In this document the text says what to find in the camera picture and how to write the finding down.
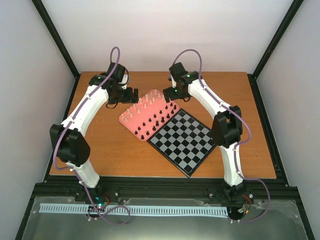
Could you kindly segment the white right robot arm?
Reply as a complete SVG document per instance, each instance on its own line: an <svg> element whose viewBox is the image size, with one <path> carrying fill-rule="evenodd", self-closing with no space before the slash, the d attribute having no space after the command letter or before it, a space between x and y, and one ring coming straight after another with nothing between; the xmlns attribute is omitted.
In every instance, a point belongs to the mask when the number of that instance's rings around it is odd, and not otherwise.
<svg viewBox="0 0 320 240"><path fill-rule="evenodd" d="M224 197L230 203L235 202L245 191L239 146L243 133L242 122L238 119L240 108L224 102L199 77L198 72L188 72L182 63L174 63L169 72L172 86L163 90L165 100L182 99L187 102L194 97L211 115L211 138L219 146L223 160Z"/></svg>

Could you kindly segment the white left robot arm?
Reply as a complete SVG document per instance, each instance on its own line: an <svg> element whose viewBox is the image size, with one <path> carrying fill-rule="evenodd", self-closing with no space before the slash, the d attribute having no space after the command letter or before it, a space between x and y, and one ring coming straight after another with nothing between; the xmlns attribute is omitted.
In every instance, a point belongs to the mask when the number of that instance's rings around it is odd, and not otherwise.
<svg viewBox="0 0 320 240"><path fill-rule="evenodd" d="M86 195L95 202L103 198L104 188L98 185L100 176L89 160L91 148L85 135L103 104L116 107L119 103L138 102L138 89L129 87L128 83L129 71L121 64L110 63L106 72L90 79L84 96L73 112L49 130L53 166L57 166L57 159L65 163L65 168L74 172L79 183L87 187Z"/></svg>

